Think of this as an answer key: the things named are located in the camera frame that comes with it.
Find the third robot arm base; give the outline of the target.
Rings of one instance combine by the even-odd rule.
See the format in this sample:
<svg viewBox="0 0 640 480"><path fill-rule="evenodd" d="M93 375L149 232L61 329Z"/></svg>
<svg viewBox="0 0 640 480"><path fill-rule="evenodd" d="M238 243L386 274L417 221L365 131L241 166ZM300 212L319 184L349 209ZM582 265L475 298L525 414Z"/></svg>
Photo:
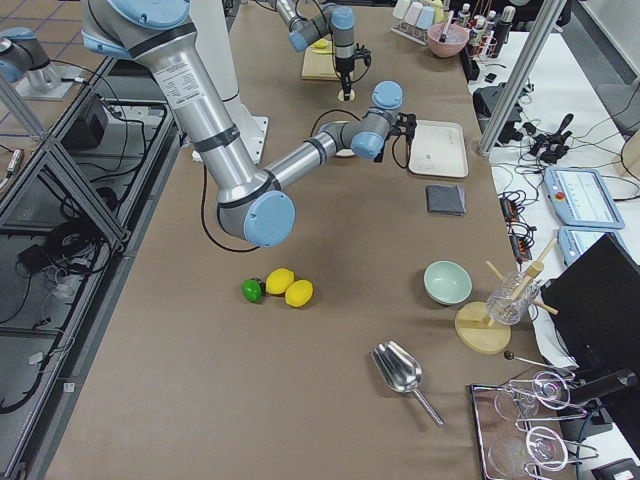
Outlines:
<svg viewBox="0 0 640 480"><path fill-rule="evenodd" d="M1 32L1 76L26 100L62 100L82 69L56 66L34 32L12 27Z"/></svg>

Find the flat bread under arm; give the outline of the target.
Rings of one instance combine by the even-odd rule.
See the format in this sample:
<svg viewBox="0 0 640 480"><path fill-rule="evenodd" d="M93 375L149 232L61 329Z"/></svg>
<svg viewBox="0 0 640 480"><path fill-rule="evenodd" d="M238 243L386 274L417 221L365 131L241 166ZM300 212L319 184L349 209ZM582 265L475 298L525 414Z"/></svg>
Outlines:
<svg viewBox="0 0 640 480"><path fill-rule="evenodd" d="M350 158L355 157L356 154L350 148L340 149L335 153L335 156L338 158Z"/></svg>

